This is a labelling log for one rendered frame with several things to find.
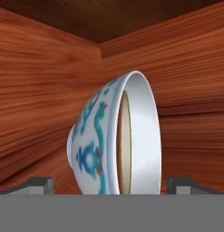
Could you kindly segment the white bowl with blue pattern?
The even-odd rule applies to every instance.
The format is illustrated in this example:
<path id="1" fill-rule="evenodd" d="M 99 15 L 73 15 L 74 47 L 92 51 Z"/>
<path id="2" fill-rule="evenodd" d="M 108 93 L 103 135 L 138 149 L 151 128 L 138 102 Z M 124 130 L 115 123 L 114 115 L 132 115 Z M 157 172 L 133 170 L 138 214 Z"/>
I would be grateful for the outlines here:
<path id="1" fill-rule="evenodd" d="M 161 193 L 161 130 L 150 84 L 127 72 L 99 89 L 83 106 L 67 140 L 67 159 L 85 195 L 121 195 L 117 173 L 117 123 L 122 93 L 131 113 L 131 193 Z"/>

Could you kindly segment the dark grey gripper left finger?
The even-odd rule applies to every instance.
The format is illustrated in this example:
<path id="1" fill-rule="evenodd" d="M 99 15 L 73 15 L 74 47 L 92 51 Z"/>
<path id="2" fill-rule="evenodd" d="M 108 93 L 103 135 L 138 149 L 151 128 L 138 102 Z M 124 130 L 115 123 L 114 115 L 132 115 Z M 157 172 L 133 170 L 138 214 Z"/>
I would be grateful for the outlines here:
<path id="1" fill-rule="evenodd" d="M 0 195 L 52 195 L 54 177 L 31 177 L 24 183 L 0 191 Z"/>

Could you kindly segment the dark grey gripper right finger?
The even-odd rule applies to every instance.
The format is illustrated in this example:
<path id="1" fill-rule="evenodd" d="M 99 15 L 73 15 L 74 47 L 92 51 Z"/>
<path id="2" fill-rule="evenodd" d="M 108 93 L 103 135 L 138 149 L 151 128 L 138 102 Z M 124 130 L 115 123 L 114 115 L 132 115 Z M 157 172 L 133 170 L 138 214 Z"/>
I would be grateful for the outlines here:
<path id="1" fill-rule="evenodd" d="M 170 177 L 166 179 L 166 193 L 169 195 L 221 194 L 221 191 L 198 184 L 188 177 Z"/>

